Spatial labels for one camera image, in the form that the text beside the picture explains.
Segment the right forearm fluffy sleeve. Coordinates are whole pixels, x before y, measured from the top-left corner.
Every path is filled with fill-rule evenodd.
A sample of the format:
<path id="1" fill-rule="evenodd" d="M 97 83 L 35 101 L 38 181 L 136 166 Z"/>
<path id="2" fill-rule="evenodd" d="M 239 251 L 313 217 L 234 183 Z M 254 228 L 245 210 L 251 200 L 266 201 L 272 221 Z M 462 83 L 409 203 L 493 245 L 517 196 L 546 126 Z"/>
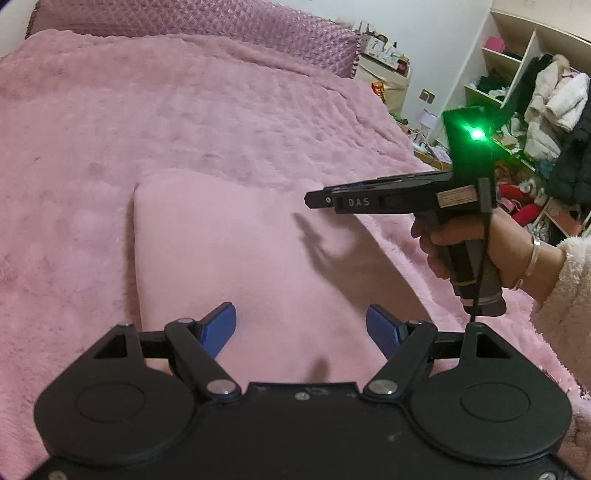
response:
<path id="1" fill-rule="evenodd" d="M 523 288 L 536 301 L 532 323 L 584 392 L 575 407 L 575 431 L 589 441 L 590 240 L 536 247 Z"/>

